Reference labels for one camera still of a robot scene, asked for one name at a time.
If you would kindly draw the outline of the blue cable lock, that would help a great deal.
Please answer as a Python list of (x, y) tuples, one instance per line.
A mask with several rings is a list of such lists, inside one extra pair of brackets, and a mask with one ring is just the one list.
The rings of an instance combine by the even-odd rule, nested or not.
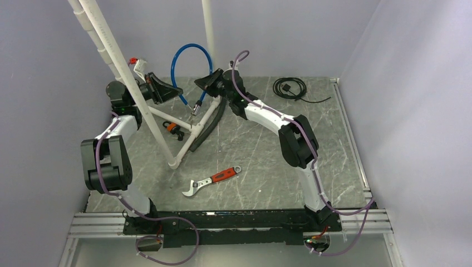
[[(205, 59), (206, 61), (206, 67), (204, 66), (203, 63), (190, 63), (190, 60), (184, 60), (185, 67), (180, 68), (178, 66), (179, 59), (181, 58), (182, 54), (185, 54), (187, 50), (199, 50), (203, 55), (202, 56), (197, 56), (197, 59)], [(206, 69), (207, 74), (212, 74), (214, 65), (213, 65), (213, 59), (210, 55), (210, 53), (205, 49), (202, 45), (197, 44), (197, 43), (188, 43), (183, 46), (181, 46), (174, 54), (173, 59), (171, 61), (171, 66), (170, 66), (170, 78), (171, 78), (171, 84), (173, 87), (177, 88), (178, 84), (176, 81), (176, 78), (178, 76), (196, 76), (197, 74), (203, 74), (204, 69)], [(199, 109), (202, 106), (202, 102), (205, 99), (205, 96), (207, 95), (206, 92), (202, 92), (199, 96), (199, 98), (196, 100), (196, 103), (194, 105), (191, 105), (188, 100), (185, 98), (183, 93), (179, 94), (179, 98), (182, 101), (182, 103), (190, 108), (191, 110), (191, 117), (194, 117), (198, 114)]]

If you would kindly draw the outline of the silver lock keys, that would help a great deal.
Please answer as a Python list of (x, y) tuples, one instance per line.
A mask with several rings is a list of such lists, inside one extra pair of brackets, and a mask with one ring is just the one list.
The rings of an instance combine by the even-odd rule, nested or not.
[(193, 126), (194, 118), (195, 118), (195, 115), (193, 113), (191, 113), (190, 116), (189, 116), (189, 119), (188, 119), (188, 123), (189, 123), (190, 127)]

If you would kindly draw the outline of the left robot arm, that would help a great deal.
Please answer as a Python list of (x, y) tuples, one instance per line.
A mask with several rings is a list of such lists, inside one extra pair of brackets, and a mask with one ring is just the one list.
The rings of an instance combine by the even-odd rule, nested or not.
[(113, 197), (129, 218), (147, 234), (157, 231), (160, 218), (154, 203), (132, 184), (133, 171), (126, 143), (142, 124), (142, 114), (123, 82), (106, 86), (112, 120), (104, 132), (81, 142), (85, 185), (90, 191)]

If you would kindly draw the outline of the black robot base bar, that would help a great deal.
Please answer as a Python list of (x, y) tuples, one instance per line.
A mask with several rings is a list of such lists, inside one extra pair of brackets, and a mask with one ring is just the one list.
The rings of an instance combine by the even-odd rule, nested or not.
[(284, 243), (303, 245), (310, 233), (340, 232), (312, 228), (304, 208), (272, 210), (157, 211), (158, 221), (125, 218), (124, 235), (163, 238), (165, 248), (194, 245)]

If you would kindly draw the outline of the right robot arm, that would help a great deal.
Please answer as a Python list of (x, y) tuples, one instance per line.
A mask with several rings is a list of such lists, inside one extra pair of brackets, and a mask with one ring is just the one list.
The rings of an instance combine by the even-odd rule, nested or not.
[(195, 80), (195, 84), (211, 97), (226, 99), (235, 115), (275, 133), (285, 162), (294, 167), (298, 176), (309, 228), (320, 231), (338, 227), (339, 216), (329, 208), (319, 180), (319, 144), (306, 116), (293, 117), (266, 105), (245, 90), (238, 71), (219, 68)]

